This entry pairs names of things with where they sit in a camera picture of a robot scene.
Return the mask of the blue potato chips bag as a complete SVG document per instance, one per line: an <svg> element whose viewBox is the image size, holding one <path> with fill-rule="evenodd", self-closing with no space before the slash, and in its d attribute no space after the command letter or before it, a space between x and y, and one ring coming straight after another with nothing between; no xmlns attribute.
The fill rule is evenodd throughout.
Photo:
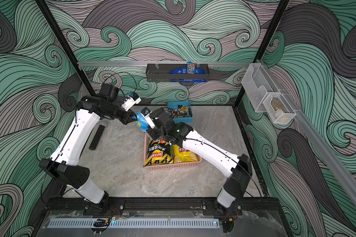
<svg viewBox="0 0 356 237"><path fill-rule="evenodd" d="M136 114L136 118L137 118L137 123L136 123L137 126L141 129L142 132L147 133L149 123L145 119L141 110L137 111L135 114Z"/></svg>

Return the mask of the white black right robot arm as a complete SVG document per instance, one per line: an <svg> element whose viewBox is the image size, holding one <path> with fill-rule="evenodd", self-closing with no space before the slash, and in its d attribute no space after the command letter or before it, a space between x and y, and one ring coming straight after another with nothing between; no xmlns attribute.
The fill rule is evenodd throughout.
<svg viewBox="0 0 356 237"><path fill-rule="evenodd" d="M211 143L190 125L175 123L163 109L141 110L147 122L148 135L157 140L162 138L171 145L194 152L216 167L227 178L217 196L217 205L230 208L244 193L252 179L252 164L248 155L238 156Z"/></svg>

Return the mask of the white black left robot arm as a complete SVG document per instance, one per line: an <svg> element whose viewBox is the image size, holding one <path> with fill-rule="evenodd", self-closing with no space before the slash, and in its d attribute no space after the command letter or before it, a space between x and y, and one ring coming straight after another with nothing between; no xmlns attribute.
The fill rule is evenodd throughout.
<svg viewBox="0 0 356 237"><path fill-rule="evenodd" d="M73 188L94 204L102 202L105 191L91 180L88 168L78 165L88 138L101 119L117 119L124 125L137 121L131 107L138 104L141 98L132 91L127 94L122 105L118 106L115 104L118 92L117 87L102 84L96 95L82 97L60 145L50 158L42 159L39 163L40 168L52 179Z"/></svg>

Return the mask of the black yellow potato chips bag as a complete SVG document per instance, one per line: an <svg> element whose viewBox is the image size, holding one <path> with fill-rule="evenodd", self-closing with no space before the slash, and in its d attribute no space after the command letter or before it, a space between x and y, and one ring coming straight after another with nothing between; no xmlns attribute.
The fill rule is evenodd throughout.
<svg viewBox="0 0 356 237"><path fill-rule="evenodd" d="M147 138L144 167L170 165L174 163L172 146L161 140Z"/></svg>

